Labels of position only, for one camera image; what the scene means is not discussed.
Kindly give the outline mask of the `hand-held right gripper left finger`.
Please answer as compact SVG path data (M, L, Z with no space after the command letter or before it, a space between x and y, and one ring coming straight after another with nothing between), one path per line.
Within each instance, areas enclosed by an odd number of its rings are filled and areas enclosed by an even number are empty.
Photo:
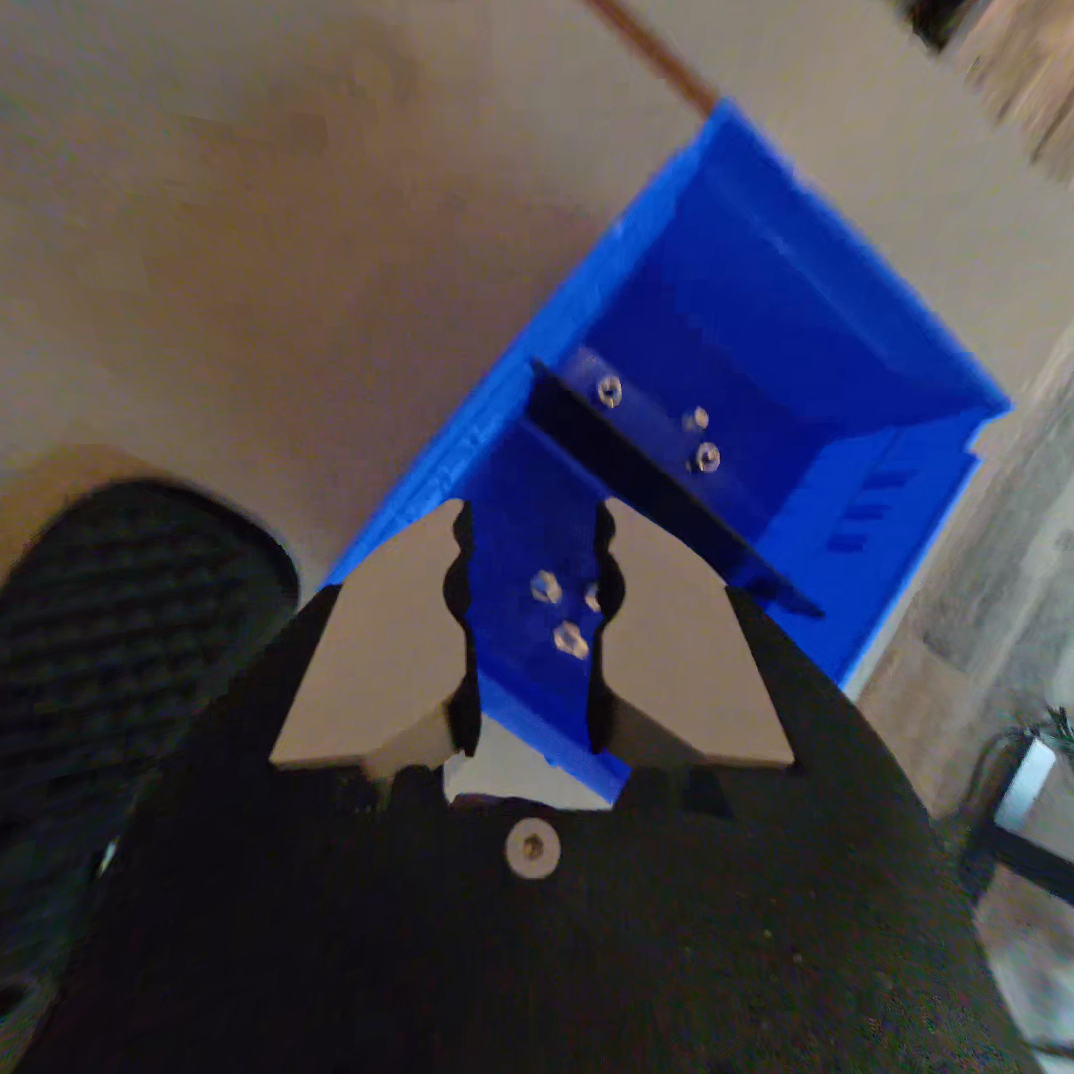
M343 582L270 753L279 770L395 777L473 757L480 703L445 594L462 557L450 498L371 552Z

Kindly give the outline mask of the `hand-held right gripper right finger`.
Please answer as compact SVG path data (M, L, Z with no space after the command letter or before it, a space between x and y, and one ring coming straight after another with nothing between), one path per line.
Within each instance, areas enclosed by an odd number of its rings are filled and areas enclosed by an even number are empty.
M724 579L627 503L605 500L597 522L595 751L632 767L794 765Z

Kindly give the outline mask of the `blue plastic bin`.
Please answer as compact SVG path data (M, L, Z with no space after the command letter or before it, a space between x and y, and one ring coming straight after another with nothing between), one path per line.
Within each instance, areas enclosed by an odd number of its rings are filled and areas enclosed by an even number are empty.
M616 409L595 396L623 384ZM709 413L685 432L684 412ZM603 625L598 511L632 506L769 608L844 685L891 614L1011 403L731 102L611 224L329 577L450 498L469 504L465 624L481 700L587 790L626 761L596 752L586 705ZM719 470L691 471L705 440ZM548 606L529 579L557 576ZM587 661L557 651L571 621Z

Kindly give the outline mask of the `black mesh pad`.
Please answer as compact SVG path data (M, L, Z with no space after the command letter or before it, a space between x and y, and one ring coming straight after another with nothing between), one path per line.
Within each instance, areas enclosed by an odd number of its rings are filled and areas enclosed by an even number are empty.
M2 584L2 850L108 827L299 595L267 531L180 484L112 482L55 517Z

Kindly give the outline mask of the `white furniture leg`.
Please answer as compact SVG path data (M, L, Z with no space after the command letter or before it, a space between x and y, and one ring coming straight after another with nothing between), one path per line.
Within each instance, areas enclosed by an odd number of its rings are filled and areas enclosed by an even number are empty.
M958 855L958 875L971 906L979 905L999 866L1066 906L1073 904L1072 858L1028 837L1030 814L1058 760L1059 748L1051 739L1026 736L985 796Z

